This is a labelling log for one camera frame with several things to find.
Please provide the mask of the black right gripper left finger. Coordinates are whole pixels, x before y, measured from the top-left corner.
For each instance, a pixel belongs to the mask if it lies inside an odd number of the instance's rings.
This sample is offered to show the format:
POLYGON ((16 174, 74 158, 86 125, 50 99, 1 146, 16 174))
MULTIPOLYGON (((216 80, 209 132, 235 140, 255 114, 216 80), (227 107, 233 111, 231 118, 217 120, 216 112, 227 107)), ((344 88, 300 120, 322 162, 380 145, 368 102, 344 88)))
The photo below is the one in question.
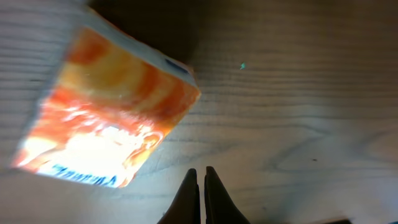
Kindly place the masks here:
POLYGON ((197 172, 187 171, 169 209, 158 224, 200 224, 200 192, 197 172))

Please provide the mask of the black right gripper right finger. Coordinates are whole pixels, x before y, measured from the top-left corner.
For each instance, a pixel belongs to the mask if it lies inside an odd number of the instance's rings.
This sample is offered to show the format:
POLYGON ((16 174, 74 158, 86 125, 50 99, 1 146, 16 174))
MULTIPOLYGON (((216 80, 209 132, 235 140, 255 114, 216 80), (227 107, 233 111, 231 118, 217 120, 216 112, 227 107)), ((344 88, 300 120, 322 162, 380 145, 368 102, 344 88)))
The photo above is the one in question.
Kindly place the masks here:
POLYGON ((206 224, 249 224, 212 166, 206 167, 204 186, 206 224))

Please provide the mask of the orange small box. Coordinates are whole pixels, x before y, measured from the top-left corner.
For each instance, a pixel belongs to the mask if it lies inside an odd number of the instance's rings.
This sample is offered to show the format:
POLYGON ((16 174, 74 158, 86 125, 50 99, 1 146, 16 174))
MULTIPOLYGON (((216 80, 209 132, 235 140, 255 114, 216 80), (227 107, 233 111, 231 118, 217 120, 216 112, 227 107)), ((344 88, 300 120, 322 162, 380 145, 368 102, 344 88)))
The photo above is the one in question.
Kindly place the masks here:
POLYGON ((125 187, 200 95, 190 68, 89 10, 11 165, 125 187))

